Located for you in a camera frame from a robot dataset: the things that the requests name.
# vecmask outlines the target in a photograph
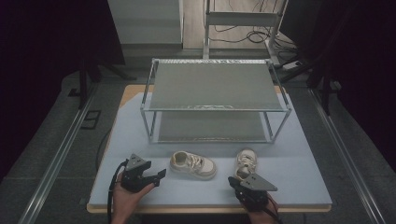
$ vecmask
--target shoelace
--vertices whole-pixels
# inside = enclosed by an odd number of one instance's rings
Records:
[[[243,164],[243,166],[247,167],[250,173],[254,173],[253,169],[256,166],[253,162],[254,162],[253,158],[247,155],[243,155],[241,160],[239,161],[240,164]]]
[[[202,167],[203,161],[204,160],[201,157],[190,156],[190,159],[187,162],[187,164],[190,166],[191,171],[195,171]]]

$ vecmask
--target white wall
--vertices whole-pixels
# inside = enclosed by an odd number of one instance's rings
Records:
[[[108,0],[121,44],[181,44],[179,0]]]

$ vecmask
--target hand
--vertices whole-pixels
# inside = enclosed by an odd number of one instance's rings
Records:
[[[118,175],[117,183],[113,189],[112,224],[126,223],[143,196],[148,194],[154,188],[154,184],[149,184],[139,192],[132,193],[121,186],[121,177],[122,173]]]
[[[277,214],[277,203],[272,199],[270,194],[268,194],[268,201],[267,209],[272,213]],[[250,218],[251,224],[276,224],[276,220],[264,211],[248,212],[247,214]]]

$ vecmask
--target metal rail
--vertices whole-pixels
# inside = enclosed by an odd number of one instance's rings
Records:
[[[64,137],[64,140],[62,141],[61,145],[59,146],[57,153],[55,154],[46,172],[41,178],[40,183],[35,189],[35,193],[30,199],[30,202],[27,204],[18,223],[21,224],[35,223],[35,220],[38,214],[40,213],[40,210],[43,207],[44,202],[47,199],[47,196],[50,193],[52,185],[55,182],[55,179],[59,174],[59,171],[61,170],[61,167],[64,163],[64,159],[66,158],[67,153],[69,152],[69,149],[72,146],[74,139],[76,138],[79,127],[81,126],[81,123],[84,120],[88,109],[90,108],[93,96],[96,94],[98,85],[99,85],[98,83],[91,84],[91,87],[89,89],[89,97],[87,99],[86,104],[77,112],[72,125],[67,131],[67,134]]]
[[[361,197],[361,202],[366,209],[367,215],[370,217],[372,223],[387,223],[383,218],[381,212],[379,211],[375,198],[372,192],[367,187],[367,184],[365,183],[361,172],[355,165],[355,162],[352,160],[352,157],[350,156],[347,147],[343,142],[343,139],[335,128],[335,125],[332,122],[332,118],[330,116],[327,116],[326,112],[323,110],[320,103],[320,96],[318,96],[318,93],[316,91],[313,91],[312,89],[309,89],[309,93],[314,99],[323,123],[325,124],[333,142],[335,143],[335,148],[338,152],[338,155],[340,156],[341,162],[346,167],[346,172],[348,173],[353,185],[355,186],[356,191]]]

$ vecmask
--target shoe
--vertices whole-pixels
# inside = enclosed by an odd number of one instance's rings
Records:
[[[233,176],[242,181],[249,175],[256,173],[256,165],[256,153],[250,148],[244,148],[236,156],[236,169]]]
[[[211,179],[216,174],[216,164],[212,160],[186,151],[175,152],[170,163],[174,172],[185,173],[203,180]]]

